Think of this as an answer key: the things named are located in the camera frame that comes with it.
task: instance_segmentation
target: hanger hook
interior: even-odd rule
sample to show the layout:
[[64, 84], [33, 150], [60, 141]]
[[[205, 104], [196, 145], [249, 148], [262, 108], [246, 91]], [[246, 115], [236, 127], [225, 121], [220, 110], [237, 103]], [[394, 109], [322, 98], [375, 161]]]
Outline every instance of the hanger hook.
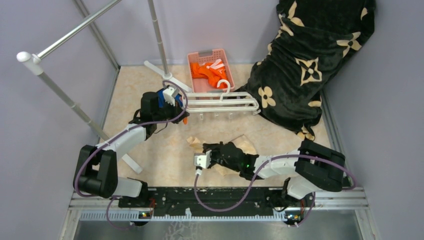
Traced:
[[226, 91], [225, 92], [223, 92], [222, 94], [221, 94], [221, 96], [219, 97], [219, 100], [220, 101], [222, 101], [223, 99], [224, 99], [224, 96], [225, 95], [227, 95], [227, 94], [229, 94], [230, 93], [230, 82], [228, 81], [228, 80], [225, 80], [225, 79], [221, 79], [221, 80], [219, 80], [218, 81], [218, 85], [217, 85], [217, 87], [219, 88], [220, 86], [221, 86], [221, 84], [222, 83], [225, 83], [226, 84]]

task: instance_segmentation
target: black blanket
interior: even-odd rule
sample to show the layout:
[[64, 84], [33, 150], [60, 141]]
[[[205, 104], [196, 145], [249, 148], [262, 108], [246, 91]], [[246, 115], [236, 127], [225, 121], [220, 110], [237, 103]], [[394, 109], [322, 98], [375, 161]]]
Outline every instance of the black blanket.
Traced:
[[374, 10], [375, 0], [280, 0], [278, 34], [237, 91], [252, 94], [264, 118], [314, 140], [319, 92], [373, 34]]

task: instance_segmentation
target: gray floor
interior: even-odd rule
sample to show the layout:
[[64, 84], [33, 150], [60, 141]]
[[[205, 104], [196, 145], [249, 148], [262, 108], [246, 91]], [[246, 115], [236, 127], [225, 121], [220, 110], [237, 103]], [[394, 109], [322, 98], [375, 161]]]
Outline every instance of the gray floor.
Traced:
[[352, 210], [315, 211], [300, 228], [280, 222], [149, 222], [118, 230], [106, 221], [80, 221], [74, 240], [361, 240]]

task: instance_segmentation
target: plastic basket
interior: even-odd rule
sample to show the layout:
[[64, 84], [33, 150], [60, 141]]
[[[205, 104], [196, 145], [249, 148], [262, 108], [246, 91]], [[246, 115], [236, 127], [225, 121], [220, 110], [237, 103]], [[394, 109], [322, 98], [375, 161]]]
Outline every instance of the plastic basket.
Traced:
[[[227, 56], [225, 55], [224, 49], [213, 49], [209, 51], [201, 51], [201, 52], [192, 52], [187, 55], [189, 65], [191, 63], [212, 63], [217, 59], [221, 59], [225, 65], [225, 72], [228, 77], [228, 82], [230, 84], [230, 91], [234, 90], [234, 81], [233, 76], [231, 75], [230, 66], [228, 65]], [[206, 78], [193, 78], [190, 74], [191, 85], [193, 87], [194, 93], [216, 93], [222, 92], [225, 89], [215, 88], [208, 83], [208, 79]]]

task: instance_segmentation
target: orange clothing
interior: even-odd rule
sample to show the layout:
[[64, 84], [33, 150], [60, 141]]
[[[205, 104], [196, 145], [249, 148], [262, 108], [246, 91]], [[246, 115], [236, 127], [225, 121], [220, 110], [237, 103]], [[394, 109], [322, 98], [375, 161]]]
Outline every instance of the orange clothing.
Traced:
[[214, 88], [226, 89], [230, 87], [226, 84], [221, 84], [218, 87], [219, 80], [228, 80], [225, 65], [220, 58], [215, 62], [205, 62], [202, 65], [199, 65], [197, 62], [190, 63], [190, 71], [194, 79], [207, 79], [209, 85]]

